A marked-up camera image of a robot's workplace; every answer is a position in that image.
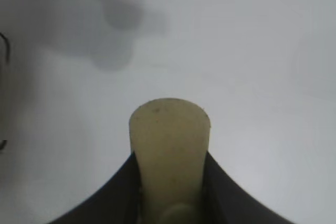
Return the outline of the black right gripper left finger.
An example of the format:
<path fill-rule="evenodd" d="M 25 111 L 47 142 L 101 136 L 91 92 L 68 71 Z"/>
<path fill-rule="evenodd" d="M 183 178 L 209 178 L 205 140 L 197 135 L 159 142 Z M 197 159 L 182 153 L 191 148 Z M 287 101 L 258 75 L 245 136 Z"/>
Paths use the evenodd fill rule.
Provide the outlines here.
<path fill-rule="evenodd" d="M 140 186 L 137 159 L 132 153 L 97 192 L 52 223 L 137 223 Z"/>

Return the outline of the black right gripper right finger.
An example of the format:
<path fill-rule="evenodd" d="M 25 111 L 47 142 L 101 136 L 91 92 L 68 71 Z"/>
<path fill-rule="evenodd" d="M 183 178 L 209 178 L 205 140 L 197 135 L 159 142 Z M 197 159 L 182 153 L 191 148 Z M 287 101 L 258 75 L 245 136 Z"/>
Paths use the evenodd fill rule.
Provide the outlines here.
<path fill-rule="evenodd" d="M 244 191 L 210 153 L 205 158 L 202 207 L 205 223 L 291 223 Z"/>

